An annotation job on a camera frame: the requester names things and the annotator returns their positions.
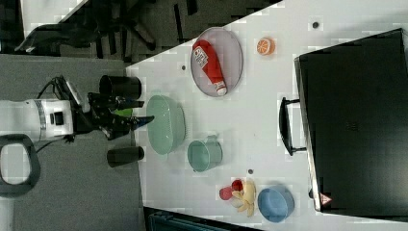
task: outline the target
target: ketchup bottle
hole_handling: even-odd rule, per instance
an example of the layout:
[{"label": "ketchup bottle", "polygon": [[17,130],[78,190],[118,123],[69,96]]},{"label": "ketchup bottle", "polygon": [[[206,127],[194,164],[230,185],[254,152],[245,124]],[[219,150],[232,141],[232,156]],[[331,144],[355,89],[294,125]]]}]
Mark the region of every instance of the ketchup bottle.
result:
[{"label": "ketchup bottle", "polygon": [[207,40],[200,39],[192,46],[195,60],[204,70],[211,83],[216,87],[218,95],[227,93],[224,77],[221,72],[221,65],[217,57],[216,50]]}]

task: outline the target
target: floor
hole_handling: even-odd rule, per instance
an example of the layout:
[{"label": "floor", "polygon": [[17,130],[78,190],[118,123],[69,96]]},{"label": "floor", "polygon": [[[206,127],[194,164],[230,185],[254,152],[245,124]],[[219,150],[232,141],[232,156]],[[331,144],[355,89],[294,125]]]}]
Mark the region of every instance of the floor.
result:
[{"label": "floor", "polygon": [[[0,63],[0,98],[12,101],[35,98],[61,74],[83,93],[98,92],[103,74],[124,70],[122,61],[112,60],[0,55]],[[109,149],[129,145],[130,135],[107,141],[94,131],[42,149],[37,184],[14,202],[13,230],[144,230],[138,163],[111,168],[106,159]]]},{"label": "floor", "polygon": [[[138,0],[127,0],[127,6],[132,7]],[[191,0],[156,0],[156,3],[146,3],[139,10],[135,18],[145,25],[156,39],[157,46],[149,51],[138,38],[128,35],[131,45],[128,54],[134,64],[149,57],[162,53],[187,40],[198,37],[210,27],[224,26],[237,19],[245,17],[266,8],[280,0],[195,0],[196,11],[189,11],[187,2]],[[109,52],[107,38],[102,39],[104,59],[121,59],[120,36],[116,33],[116,54]],[[76,49],[68,46],[61,47],[61,54],[65,57],[96,58],[96,46]]]}]

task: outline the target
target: black cylinder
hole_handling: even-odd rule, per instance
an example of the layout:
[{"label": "black cylinder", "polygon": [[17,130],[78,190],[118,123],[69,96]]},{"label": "black cylinder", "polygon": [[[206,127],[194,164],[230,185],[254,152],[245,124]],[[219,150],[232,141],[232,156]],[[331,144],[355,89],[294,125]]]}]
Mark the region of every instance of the black cylinder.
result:
[{"label": "black cylinder", "polygon": [[138,77],[104,75],[99,81],[99,92],[139,99],[141,95],[141,82]]},{"label": "black cylinder", "polygon": [[110,167],[118,167],[141,160],[143,157],[143,148],[134,146],[109,150],[107,160]]}]

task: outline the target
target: red cup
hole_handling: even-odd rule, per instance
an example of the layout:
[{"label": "red cup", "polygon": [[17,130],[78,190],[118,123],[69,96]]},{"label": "red cup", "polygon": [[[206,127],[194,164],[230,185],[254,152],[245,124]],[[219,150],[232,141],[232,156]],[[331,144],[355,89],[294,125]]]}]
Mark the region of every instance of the red cup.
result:
[{"label": "red cup", "polygon": [[233,191],[242,191],[243,190],[242,181],[241,180],[235,180],[232,183],[231,187],[232,187]]}]

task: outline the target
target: chair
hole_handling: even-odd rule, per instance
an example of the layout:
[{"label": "chair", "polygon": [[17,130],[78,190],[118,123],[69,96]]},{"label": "chair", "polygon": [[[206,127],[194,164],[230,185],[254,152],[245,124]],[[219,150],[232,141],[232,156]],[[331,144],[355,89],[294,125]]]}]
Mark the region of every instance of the chair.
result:
[{"label": "chair", "polygon": [[[33,54],[34,52],[41,53],[39,49],[43,46],[59,47],[61,44],[66,44],[84,48],[96,42],[97,56],[102,59],[101,38],[109,37],[111,54],[114,54],[116,52],[115,32],[119,31],[122,32],[123,60],[126,58],[127,32],[138,37],[149,50],[154,50],[156,41],[150,36],[147,29],[134,19],[144,3],[145,0],[140,0],[126,12],[125,0],[90,0],[67,21],[37,27],[14,51],[27,51]],[[113,10],[117,10],[117,7],[120,7],[119,17],[113,18]]]}]

